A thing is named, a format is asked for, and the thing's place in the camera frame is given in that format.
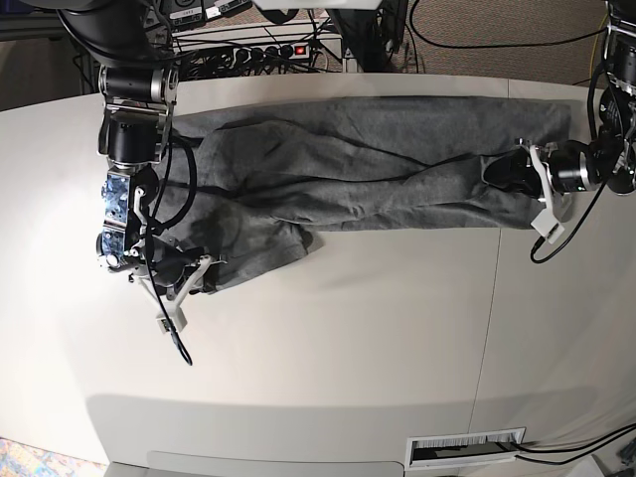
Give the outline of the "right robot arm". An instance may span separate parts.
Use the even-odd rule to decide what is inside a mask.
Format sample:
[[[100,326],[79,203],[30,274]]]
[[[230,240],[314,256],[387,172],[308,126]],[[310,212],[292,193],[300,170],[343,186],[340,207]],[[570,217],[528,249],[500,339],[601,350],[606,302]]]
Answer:
[[[145,278],[168,298],[212,292],[207,249],[164,237],[187,218],[198,192],[192,144],[173,129],[181,57],[151,45],[134,1],[69,1],[57,14],[100,63],[104,108],[97,151],[108,171],[97,258],[109,272]],[[187,195],[172,217],[160,220],[168,179],[155,168],[171,164],[175,147],[186,157]]]

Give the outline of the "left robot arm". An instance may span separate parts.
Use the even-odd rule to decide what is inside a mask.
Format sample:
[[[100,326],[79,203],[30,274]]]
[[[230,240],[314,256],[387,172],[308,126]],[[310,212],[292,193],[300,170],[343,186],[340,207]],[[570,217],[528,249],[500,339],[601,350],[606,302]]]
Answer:
[[[591,141],[523,145],[484,165],[483,181],[500,190],[538,199],[542,179],[553,193],[594,191],[606,184],[617,194],[635,190],[635,3],[608,1],[602,54],[588,87]]]

